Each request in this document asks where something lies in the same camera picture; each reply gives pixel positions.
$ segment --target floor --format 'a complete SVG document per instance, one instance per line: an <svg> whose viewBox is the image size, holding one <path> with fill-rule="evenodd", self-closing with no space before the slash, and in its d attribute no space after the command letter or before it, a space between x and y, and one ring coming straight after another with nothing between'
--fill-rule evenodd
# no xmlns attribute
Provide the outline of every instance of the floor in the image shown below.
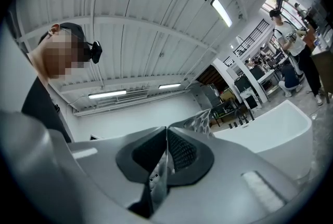
<svg viewBox="0 0 333 224"><path fill-rule="evenodd" d="M326 99L323 97L323 105L318 106L313 94L307 94L307 91L310 90L307 81L304 80L302 85L302 90L298 93L293 92L293 96L290 98L286 98L281 89L277 90L270 97L270 102L265 103L263 108L254 114L254 118L288 99L312 119L313 160L309 175L309 181L312 181L320 173L323 173L331 163L333 154L333 98L330 99L330 104L327 104ZM229 123L233 123L233 121L220 124L220 127L213 125L211 130L215 132L229 129Z"/></svg>

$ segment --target air conditioner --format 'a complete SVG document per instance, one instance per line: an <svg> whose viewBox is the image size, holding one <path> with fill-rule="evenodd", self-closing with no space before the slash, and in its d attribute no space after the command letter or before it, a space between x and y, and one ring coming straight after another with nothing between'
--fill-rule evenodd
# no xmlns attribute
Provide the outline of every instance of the air conditioner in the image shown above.
<svg viewBox="0 0 333 224"><path fill-rule="evenodd" d="M136 91L126 95L117 96L117 102L124 102L127 100L136 100L139 98L146 98L148 96L148 91Z"/></svg>

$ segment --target white countertop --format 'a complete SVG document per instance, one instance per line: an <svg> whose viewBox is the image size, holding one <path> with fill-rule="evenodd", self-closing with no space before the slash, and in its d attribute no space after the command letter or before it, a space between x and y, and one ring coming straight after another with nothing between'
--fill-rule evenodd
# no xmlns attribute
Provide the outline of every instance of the white countertop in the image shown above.
<svg viewBox="0 0 333 224"><path fill-rule="evenodd" d="M261 84L267 78L269 78L270 76L272 76L274 72L275 72L274 70L270 70L269 72L265 73L265 75L258 80L258 83Z"/></svg>
<svg viewBox="0 0 333 224"><path fill-rule="evenodd" d="M279 65L281 65L282 63L284 63L287 59L288 59L288 57L283 58L283 59L279 62Z"/></svg>

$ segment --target white bathtub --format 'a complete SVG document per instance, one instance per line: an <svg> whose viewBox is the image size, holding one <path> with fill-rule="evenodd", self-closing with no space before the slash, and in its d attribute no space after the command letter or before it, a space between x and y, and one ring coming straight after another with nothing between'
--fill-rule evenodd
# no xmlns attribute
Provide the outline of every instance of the white bathtub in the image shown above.
<svg viewBox="0 0 333 224"><path fill-rule="evenodd" d="M247 147L298 182L310 171L312 121L289 100L248 124L214 135Z"/></svg>

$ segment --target gray machine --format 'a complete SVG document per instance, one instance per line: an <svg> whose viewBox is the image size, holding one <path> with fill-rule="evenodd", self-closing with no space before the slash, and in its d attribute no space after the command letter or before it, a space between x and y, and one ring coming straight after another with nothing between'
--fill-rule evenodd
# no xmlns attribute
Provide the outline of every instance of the gray machine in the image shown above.
<svg viewBox="0 0 333 224"><path fill-rule="evenodd" d="M0 150L19 188L57 223L284 223L298 205L298 189L277 168L209 134L155 127L67 144L21 113L1 113L0 127ZM165 193L156 208L149 176L163 155ZM243 177L249 172L278 198L277 210L267 209Z"/></svg>

